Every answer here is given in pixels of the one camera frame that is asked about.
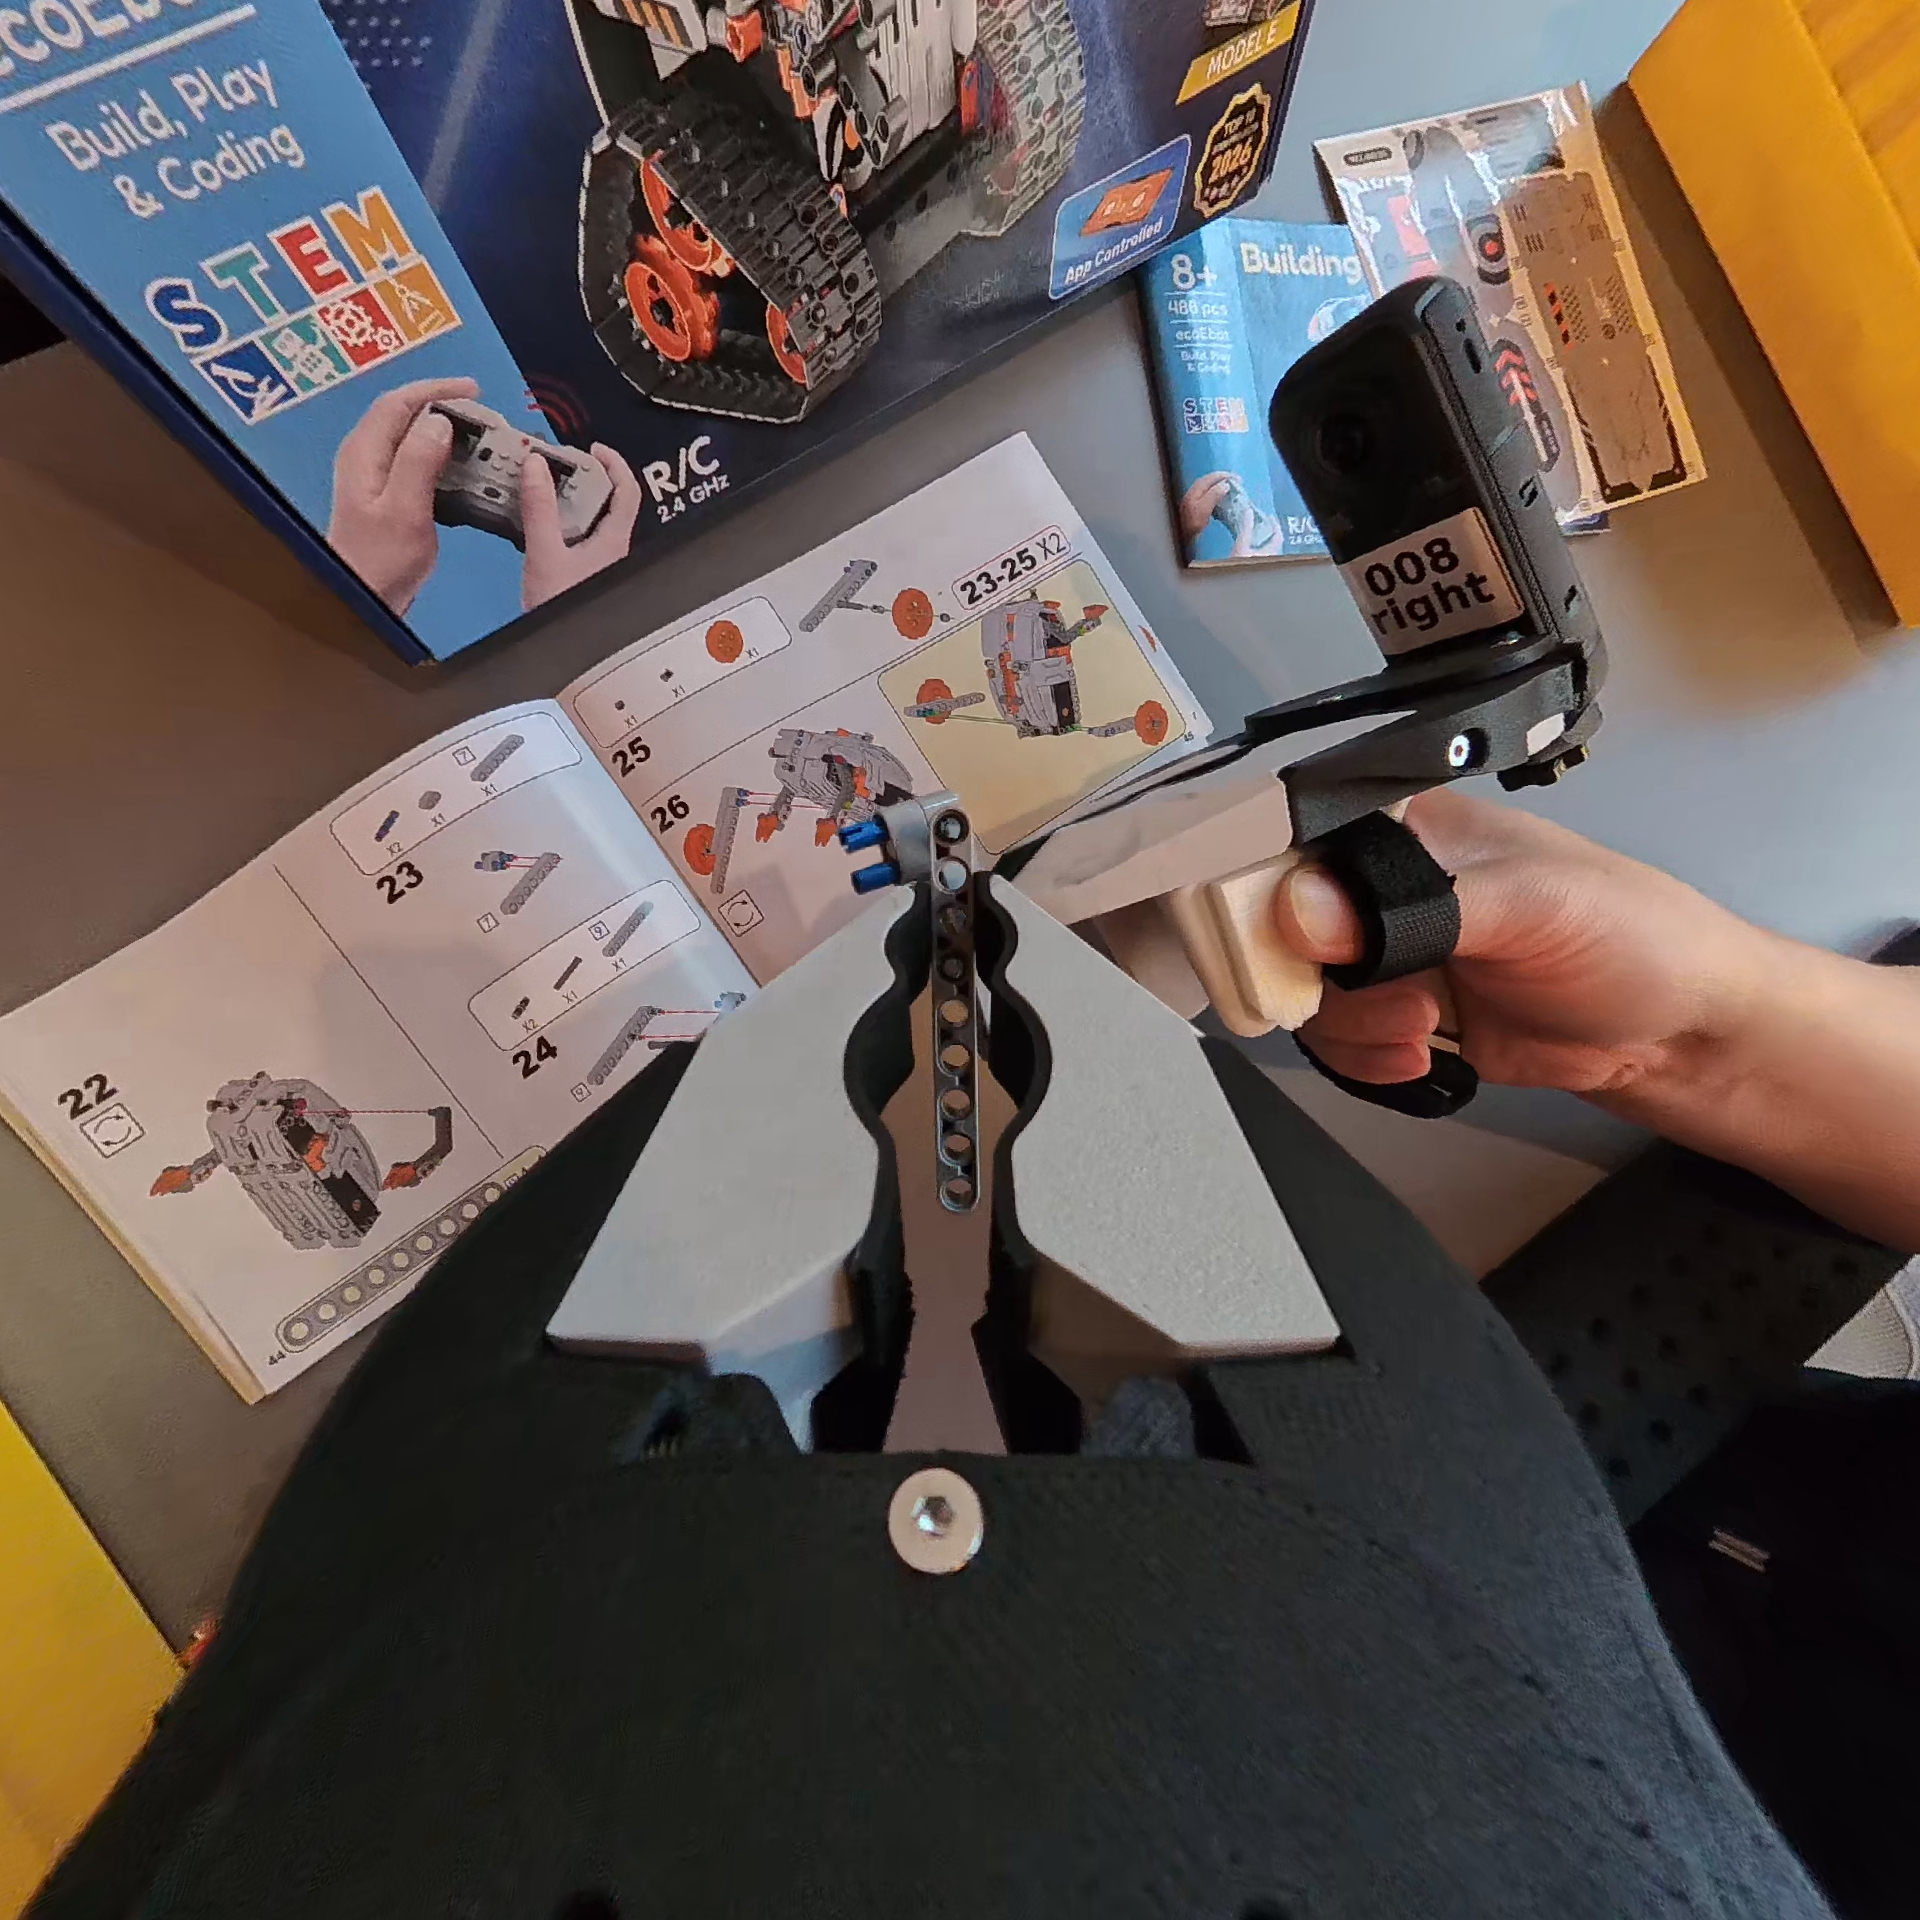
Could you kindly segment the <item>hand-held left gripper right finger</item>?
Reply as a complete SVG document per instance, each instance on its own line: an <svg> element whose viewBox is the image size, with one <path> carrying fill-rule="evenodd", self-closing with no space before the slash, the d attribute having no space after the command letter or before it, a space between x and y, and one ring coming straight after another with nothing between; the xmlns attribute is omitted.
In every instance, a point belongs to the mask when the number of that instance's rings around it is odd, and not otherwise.
<svg viewBox="0 0 1920 1920"><path fill-rule="evenodd" d="M991 1152L980 1371L1014 1454L1132 1381L1326 1354L1340 1327L1205 1042L1005 880L980 882Z"/></svg>

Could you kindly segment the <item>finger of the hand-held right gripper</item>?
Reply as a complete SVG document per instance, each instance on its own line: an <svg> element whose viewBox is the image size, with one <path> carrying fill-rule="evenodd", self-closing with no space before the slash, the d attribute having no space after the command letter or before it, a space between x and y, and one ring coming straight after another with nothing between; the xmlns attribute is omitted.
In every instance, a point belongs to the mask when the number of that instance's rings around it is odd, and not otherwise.
<svg viewBox="0 0 1920 1920"><path fill-rule="evenodd" d="M1257 868L1291 846L1283 772L1293 752L1265 740L1230 759L1181 760L1004 855L996 876L1055 922L1078 924Z"/></svg>

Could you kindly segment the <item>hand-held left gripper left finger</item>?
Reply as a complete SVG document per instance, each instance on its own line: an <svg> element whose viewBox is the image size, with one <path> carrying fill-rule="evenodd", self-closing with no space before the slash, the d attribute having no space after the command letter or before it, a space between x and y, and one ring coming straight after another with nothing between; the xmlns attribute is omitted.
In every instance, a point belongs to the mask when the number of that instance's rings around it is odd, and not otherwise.
<svg viewBox="0 0 1920 1920"><path fill-rule="evenodd" d="M813 1400L856 1355L849 1259L879 1176L848 1045L896 980L884 941L915 901L876 894L694 1047L550 1341L755 1375L813 1448Z"/></svg>

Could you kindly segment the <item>grey beam with blue pins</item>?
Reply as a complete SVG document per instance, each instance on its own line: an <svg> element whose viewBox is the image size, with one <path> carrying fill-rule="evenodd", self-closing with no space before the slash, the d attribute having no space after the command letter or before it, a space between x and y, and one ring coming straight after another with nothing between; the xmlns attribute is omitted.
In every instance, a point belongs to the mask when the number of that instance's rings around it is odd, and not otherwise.
<svg viewBox="0 0 1920 1920"><path fill-rule="evenodd" d="M865 822L848 822L836 832L846 853L876 853L873 862L849 872L856 895L904 884L884 864L884 828L876 822L883 806ZM927 887L934 1182L948 1213L969 1213L979 1199L976 864L967 899L934 903L929 884L920 884Z"/></svg>

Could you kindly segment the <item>light grey angled connector piece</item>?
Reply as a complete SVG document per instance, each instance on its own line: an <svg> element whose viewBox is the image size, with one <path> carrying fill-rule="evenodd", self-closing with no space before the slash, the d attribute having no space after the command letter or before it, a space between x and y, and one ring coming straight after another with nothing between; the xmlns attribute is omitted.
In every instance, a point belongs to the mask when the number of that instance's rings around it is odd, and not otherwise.
<svg viewBox="0 0 1920 1920"><path fill-rule="evenodd" d="M952 792L942 791L879 806L876 822L884 828L884 864L899 882L927 882L937 904L967 899L976 837L969 813Z"/></svg>

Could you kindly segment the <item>person's right forearm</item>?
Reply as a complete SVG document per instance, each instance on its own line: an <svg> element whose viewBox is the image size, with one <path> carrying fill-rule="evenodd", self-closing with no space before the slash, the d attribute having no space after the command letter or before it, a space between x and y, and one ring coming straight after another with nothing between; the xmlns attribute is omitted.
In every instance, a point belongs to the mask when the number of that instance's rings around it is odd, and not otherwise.
<svg viewBox="0 0 1920 1920"><path fill-rule="evenodd" d="M1918 1250L1918 972L1759 935L1724 1055L1720 1158Z"/></svg>

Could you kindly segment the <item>person's right hand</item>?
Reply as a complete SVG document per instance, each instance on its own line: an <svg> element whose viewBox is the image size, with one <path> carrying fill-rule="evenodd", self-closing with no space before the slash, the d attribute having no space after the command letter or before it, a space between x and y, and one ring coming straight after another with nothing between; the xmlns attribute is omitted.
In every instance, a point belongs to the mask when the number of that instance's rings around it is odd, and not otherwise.
<svg viewBox="0 0 1920 1920"><path fill-rule="evenodd" d="M1451 1013L1478 1077L1557 1088L1669 1138L1744 1066L1793 943L1685 882L1555 822L1437 789L1406 822L1454 878L1448 963L1369 990L1326 987L1303 1039L1363 1084L1428 1068Z"/></svg>

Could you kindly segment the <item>small blue booklet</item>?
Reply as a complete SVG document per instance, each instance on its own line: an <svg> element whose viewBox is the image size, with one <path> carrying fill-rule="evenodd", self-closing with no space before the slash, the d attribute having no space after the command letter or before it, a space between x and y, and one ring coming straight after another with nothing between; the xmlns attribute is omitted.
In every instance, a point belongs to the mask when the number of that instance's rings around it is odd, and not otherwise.
<svg viewBox="0 0 1920 1920"><path fill-rule="evenodd" d="M1183 563L1324 560L1269 405L1374 300L1350 228L1216 219L1144 264L1141 300Z"/></svg>

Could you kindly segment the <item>clear sticker sheet packet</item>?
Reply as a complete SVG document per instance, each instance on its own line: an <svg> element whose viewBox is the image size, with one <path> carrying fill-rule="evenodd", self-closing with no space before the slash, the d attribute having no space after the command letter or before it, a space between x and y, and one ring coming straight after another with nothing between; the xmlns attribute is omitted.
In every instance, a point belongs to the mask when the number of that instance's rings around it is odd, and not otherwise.
<svg viewBox="0 0 1920 1920"><path fill-rule="evenodd" d="M1471 298L1568 532L1704 474L1582 85L1313 149L1379 293Z"/></svg>

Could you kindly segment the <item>open instruction manual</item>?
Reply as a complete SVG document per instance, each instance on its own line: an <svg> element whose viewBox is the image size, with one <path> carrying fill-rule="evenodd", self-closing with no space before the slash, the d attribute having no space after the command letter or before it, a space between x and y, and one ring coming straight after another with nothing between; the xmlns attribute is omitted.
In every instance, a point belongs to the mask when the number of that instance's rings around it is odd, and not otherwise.
<svg viewBox="0 0 1920 1920"><path fill-rule="evenodd" d="M948 789L995 855L1209 733L1014 436L7 1014L5 1115L256 1404L844 926L844 828Z"/></svg>

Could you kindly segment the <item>yellow plastic bin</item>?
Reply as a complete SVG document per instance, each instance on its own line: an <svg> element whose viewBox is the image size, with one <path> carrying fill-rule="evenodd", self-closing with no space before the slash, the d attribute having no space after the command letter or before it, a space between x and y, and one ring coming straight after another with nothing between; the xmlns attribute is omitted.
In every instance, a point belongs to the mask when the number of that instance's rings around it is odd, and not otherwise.
<svg viewBox="0 0 1920 1920"><path fill-rule="evenodd" d="M1916 626L1918 4L1686 2L1628 82Z"/></svg>
<svg viewBox="0 0 1920 1920"><path fill-rule="evenodd" d="M86 1826L174 1691L175 1653L3 1412L3 1916Z"/></svg>

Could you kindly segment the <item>black perforated pad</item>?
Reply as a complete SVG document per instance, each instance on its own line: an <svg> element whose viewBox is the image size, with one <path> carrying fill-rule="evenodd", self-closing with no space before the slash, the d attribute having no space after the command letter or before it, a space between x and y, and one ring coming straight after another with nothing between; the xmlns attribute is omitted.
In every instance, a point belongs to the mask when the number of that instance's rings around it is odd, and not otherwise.
<svg viewBox="0 0 1920 1920"><path fill-rule="evenodd" d="M1635 1525L1907 1259L1747 1170L1656 1143L1480 1287Z"/></svg>

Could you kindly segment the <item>person's dark trousers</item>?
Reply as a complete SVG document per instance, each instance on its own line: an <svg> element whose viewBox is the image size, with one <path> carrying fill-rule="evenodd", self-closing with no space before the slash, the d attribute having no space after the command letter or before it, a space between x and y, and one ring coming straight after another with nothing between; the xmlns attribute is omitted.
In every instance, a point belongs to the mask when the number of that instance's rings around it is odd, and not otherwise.
<svg viewBox="0 0 1920 1920"><path fill-rule="evenodd" d="M1631 1530L1664 1629L1839 1916L1918 1916L1918 1383L1808 1371Z"/></svg>

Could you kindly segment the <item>large blue toy robot box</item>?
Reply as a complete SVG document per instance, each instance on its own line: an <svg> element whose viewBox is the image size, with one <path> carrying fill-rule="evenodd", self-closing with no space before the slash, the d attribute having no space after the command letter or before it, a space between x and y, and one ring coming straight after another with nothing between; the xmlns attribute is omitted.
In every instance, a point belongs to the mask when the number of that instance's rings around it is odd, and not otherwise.
<svg viewBox="0 0 1920 1920"><path fill-rule="evenodd" d="M1311 4L5 2L5 272L406 661L1264 182Z"/></svg>

